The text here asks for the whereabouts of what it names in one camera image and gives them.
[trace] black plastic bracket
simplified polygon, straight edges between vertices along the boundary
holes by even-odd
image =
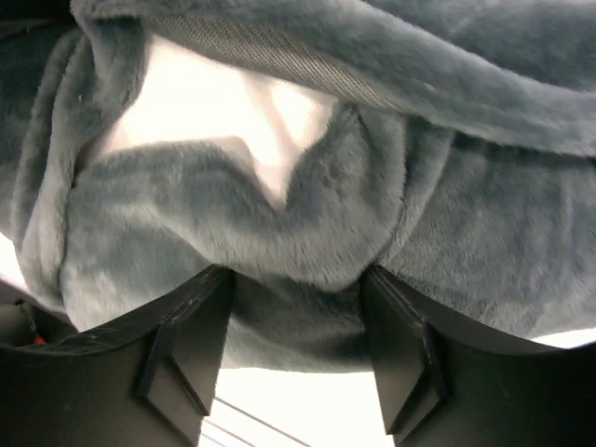
[[[211,294],[203,301],[191,302],[163,322],[140,381],[139,396],[189,447],[196,447],[203,417],[210,414],[231,294]]]
[[[59,343],[0,344],[0,445],[196,446],[233,288],[232,272],[210,267]]]
[[[497,331],[375,267],[363,315],[386,432],[402,447],[588,447],[596,344],[558,349]]]

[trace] black plastic part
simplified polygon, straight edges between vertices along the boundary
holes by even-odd
[[[233,286],[231,272],[211,267],[58,344],[0,345],[0,445],[196,446]]]
[[[378,267],[361,297],[396,446],[594,445],[596,345],[557,349],[496,331]]]

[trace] fleece blanket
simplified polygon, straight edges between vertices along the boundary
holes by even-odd
[[[241,274],[224,367],[369,368],[358,278],[371,264],[518,336],[594,326],[596,2],[73,0],[72,11],[76,26],[0,45],[0,230],[34,296],[80,330],[209,264]],[[164,15],[281,31],[399,107],[338,101],[282,207],[217,141],[80,168],[138,97],[144,19]]]

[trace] white surface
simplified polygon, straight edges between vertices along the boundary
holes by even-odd
[[[152,34],[147,53],[139,98],[89,148],[83,166],[154,142],[216,141],[252,168],[272,203],[282,203],[293,166],[325,133],[336,99]]]

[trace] faux fur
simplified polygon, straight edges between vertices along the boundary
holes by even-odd
[[[595,325],[596,1],[74,0],[72,11],[78,29],[51,54],[51,28],[0,45],[0,224],[40,302],[79,329],[213,263],[243,274],[227,367],[367,369],[356,282],[373,263],[520,336]],[[108,156],[75,177],[81,148],[139,92],[139,18],[163,13],[279,28],[390,89],[402,112],[339,106],[284,210],[209,142]]]

